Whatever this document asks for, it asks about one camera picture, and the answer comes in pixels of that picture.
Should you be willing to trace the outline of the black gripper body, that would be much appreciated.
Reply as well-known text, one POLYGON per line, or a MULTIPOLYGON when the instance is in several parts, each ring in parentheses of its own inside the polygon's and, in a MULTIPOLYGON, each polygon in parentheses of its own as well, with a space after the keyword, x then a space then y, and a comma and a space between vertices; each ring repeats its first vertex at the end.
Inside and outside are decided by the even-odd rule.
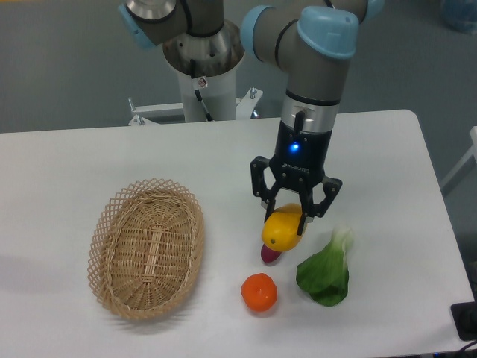
POLYGON ((279 123, 275 152, 270 160, 274 177, 282 188, 299 191, 304 184, 307 191, 322 182, 324 162, 332 131, 325 133, 294 132, 284 122, 279 123))

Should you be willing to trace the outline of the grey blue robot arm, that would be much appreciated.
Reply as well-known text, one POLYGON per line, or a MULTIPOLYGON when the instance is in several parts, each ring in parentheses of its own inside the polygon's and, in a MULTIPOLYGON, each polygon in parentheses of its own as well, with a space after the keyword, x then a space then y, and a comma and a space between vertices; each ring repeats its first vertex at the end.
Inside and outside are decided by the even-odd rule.
POLYGON ((123 1, 119 13, 143 48, 161 46, 181 83, 188 122, 236 117, 235 72, 245 55, 288 76, 273 157, 250 164, 267 214, 281 189, 296 192, 298 230, 321 217, 341 188, 324 161, 361 23, 382 1, 291 1, 257 6, 235 25, 222 1, 123 1))

